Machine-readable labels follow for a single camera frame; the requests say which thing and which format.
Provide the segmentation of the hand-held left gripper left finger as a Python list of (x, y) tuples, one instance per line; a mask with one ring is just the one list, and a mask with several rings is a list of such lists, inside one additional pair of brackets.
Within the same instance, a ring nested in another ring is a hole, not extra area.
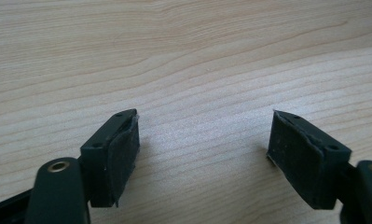
[(79, 160), (87, 173), (85, 183), (92, 207), (118, 206), (135, 168), (139, 150), (138, 113), (135, 108), (113, 115), (80, 148)]

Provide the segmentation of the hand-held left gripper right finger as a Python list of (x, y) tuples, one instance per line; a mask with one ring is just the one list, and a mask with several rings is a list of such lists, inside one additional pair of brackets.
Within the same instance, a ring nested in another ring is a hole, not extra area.
[(276, 110), (267, 156), (310, 207), (334, 208), (338, 175), (351, 157), (348, 147), (300, 116)]

